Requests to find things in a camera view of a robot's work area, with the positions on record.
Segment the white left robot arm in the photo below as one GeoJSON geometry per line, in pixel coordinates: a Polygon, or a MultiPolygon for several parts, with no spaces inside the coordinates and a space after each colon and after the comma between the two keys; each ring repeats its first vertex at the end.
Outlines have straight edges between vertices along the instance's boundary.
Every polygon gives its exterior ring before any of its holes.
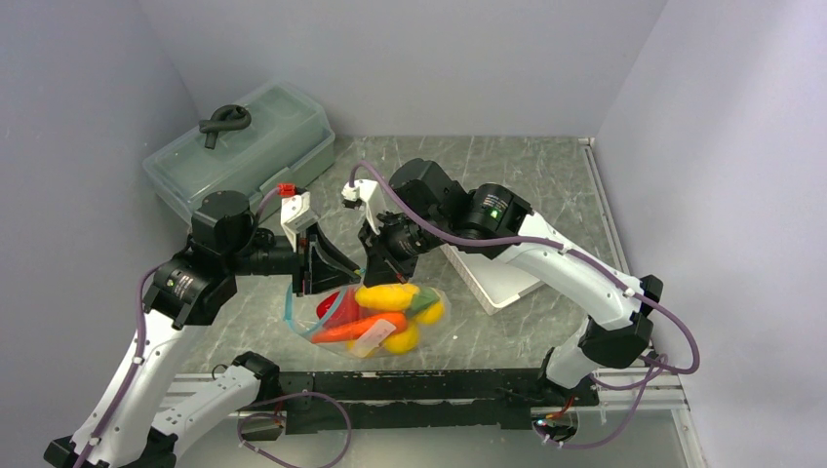
{"type": "Polygon", "coordinates": [[[259,224],[248,198],[222,190],[191,218],[184,249],[147,272],[137,293],[137,330],[95,409],[72,435],[50,442],[55,467],[172,467],[235,410],[272,407],[280,369],[248,351],[215,382],[169,409],[163,400],[194,345],[238,291],[241,276],[284,276],[297,296],[359,282],[358,265],[309,212],[293,212],[284,235],[259,224]]]}

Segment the clear zip top bag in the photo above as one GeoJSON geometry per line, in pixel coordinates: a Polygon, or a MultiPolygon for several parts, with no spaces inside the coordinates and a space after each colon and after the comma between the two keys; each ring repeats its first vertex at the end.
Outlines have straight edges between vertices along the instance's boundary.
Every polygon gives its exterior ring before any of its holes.
{"type": "Polygon", "coordinates": [[[303,297],[288,287],[283,320],[314,346],[370,359],[426,349],[445,335],[450,312],[445,292],[412,283],[351,285],[303,297]]]}

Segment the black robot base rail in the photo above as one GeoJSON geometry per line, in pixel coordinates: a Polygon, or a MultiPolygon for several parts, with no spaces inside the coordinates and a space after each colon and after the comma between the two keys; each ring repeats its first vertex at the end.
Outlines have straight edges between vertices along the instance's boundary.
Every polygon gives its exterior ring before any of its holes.
{"type": "Polygon", "coordinates": [[[536,369],[284,371],[268,382],[245,410],[273,410],[275,398],[297,394],[284,404],[290,435],[354,429],[496,426],[523,430],[562,406],[595,407],[594,386],[581,382],[560,391],[536,369]],[[339,412],[315,391],[337,400],[339,412]]]}

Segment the orange toy carrot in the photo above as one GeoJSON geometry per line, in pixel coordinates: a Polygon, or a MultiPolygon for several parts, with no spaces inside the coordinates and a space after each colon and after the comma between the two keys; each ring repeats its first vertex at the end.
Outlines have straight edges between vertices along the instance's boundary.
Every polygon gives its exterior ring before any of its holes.
{"type": "Polygon", "coordinates": [[[408,326],[408,319],[401,312],[383,312],[346,325],[325,329],[313,334],[310,342],[314,344],[354,340],[366,333],[373,325],[384,320],[395,327],[394,332],[403,332],[408,326]]]}

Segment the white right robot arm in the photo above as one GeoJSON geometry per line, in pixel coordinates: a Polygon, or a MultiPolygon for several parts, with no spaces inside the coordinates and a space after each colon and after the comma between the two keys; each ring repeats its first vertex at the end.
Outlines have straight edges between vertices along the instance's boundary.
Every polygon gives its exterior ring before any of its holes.
{"type": "Polygon", "coordinates": [[[365,211],[359,239],[367,287],[407,283],[421,255],[452,246],[499,271],[531,275],[585,311],[577,332],[544,358],[537,391],[550,405],[563,403],[599,368],[629,367],[649,346],[648,302],[659,300],[661,283],[582,251],[502,185],[466,190],[438,163],[415,158],[389,180],[353,176],[341,194],[345,206],[365,211]]]}

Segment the yellow toy lemon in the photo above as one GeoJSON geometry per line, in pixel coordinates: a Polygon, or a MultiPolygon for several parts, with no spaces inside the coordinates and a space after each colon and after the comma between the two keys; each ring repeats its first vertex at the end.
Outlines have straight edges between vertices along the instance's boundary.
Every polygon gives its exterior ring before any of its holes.
{"type": "Polygon", "coordinates": [[[418,312],[413,319],[424,326],[435,325],[439,323],[445,315],[446,307],[443,301],[434,302],[427,308],[418,312]]]}
{"type": "Polygon", "coordinates": [[[365,308],[382,311],[408,309],[420,288],[413,284],[388,284],[360,287],[354,294],[356,302],[365,308]]]}

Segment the red toy pepper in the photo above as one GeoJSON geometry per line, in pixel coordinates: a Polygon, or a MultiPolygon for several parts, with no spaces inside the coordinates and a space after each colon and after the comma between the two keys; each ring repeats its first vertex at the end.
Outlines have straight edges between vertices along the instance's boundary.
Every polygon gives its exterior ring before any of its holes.
{"type": "Polygon", "coordinates": [[[334,292],[316,307],[316,315],[325,329],[355,322],[361,316],[361,308],[355,299],[355,288],[334,292]]]}

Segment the white perforated plastic basket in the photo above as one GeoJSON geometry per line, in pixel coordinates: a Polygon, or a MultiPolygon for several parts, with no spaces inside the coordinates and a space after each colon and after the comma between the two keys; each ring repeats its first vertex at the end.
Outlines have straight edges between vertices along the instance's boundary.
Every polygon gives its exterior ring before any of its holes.
{"type": "Polygon", "coordinates": [[[463,253],[449,245],[440,250],[490,316],[543,286],[531,274],[484,255],[463,253]]]}

